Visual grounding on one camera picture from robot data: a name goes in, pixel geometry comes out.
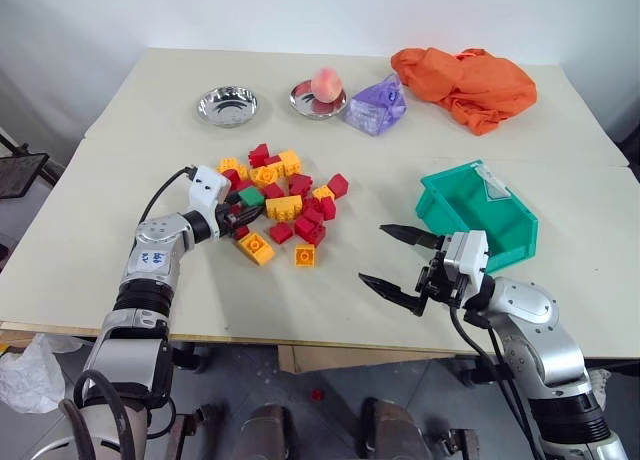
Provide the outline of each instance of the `plastic bag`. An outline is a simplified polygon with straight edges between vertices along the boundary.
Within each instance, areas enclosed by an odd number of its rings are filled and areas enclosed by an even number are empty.
[[[54,353],[78,350],[72,337],[37,334],[24,353],[0,358],[0,401],[19,413],[47,413],[64,398],[65,382]]]

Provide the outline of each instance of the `gray floor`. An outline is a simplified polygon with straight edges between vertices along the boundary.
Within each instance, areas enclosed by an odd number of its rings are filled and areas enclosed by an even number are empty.
[[[222,402],[227,415],[221,425],[200,430],[186,440],[184,459],[225,458],[242,422],[266,402],[285,405],[293,413],[302,458],[355,458],[353,433],[362,401],[369,396],[406,406],[427,432],[446,425],[476,429],[483,459],[530,458],[522,434],[497,388],[468,389],[457,381],[455,372],[471,365],[468,361],[407,362],[294,376],[279,371],[273,347],[215,346],[207,351],[211,356],[210,367],[198,375],[177,371],[172,395],[179,412],[191,412],[204,403]],[[59,355],[69,384],[78,377],[87,353],[88,348],[83,348],[80,352]],[[324,392],[322,401],[311,399],[314,388]],[[639,388],[637,379],[622,375],[614,375],[607,385],[606,414],[632,460],[640,459]],[[160,428],[167,418],[165,412],[154,415],[152,429]],[[46,441],[47,432],[60,419],[57,412],[20,415],[0,404],[1,457],[28,458],[38,444]],[[146,458],[164,458],[165,446],[166,437],[150,441]]]

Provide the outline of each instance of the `metal bowl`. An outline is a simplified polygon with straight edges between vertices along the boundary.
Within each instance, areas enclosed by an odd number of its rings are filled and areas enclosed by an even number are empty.
[[[218,87],[202,96],[197,110],[205,122],[231,128],[251,120],[258,110],[258,100],[247,88]]]
[[[314,120],[325,120],[342,111],[347,105],[347,94],[342,90],[336,100],[324,103],[311,93],[311,80],[305,80],[293,87],[289,94],[289,101],[299,114]]]

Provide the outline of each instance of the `table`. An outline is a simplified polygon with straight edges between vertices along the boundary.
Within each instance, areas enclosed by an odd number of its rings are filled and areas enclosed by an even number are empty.
[[[475,137],[448,112],[407,94],[405,118],[371,138],[289,107],[291,87],[324,65],[338,70],[349,93],[390,72],[384,58],[147,51],[0,275],[0,328],[96,334],[113,306],[137,218],[160,184],[185,164],[216,165],[267,142],[276,152],[295,149],[316,182],[336,172],[351,181],[319,264],[296,269],[296,242],[278,247],[262,268],[229,240],[200,245],[182,262],[174,338],[468,352],[443,305],[431,302],[424,317],[414,317],[356,274],[411,291],[430,252],[394,241],[378,225],[421,226],[413,213],[419,179],[482,158],[540,220],[536,257],[501,274],[552,291],[585,355],[640,356],[640,190],[560,68],[526,67],[538,103],[489,135]],[[201,94],[234,84],[257,93],[256,118],[230,130],[199,121]],[[177,182],[152,215],[183,210],[187,189],[186,180]],[[489,347],[483,332],[468,330]]]

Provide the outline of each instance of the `green plastic bin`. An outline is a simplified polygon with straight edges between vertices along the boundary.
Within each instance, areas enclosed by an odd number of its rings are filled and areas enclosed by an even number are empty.
[[[483,165],[476,160],[424,177],[425,191],[416,213],[437,235],[487,232],[491,250],[487,272],[491,273],[535,255],[538,219],[508,188],[496,196],[476,170]]]

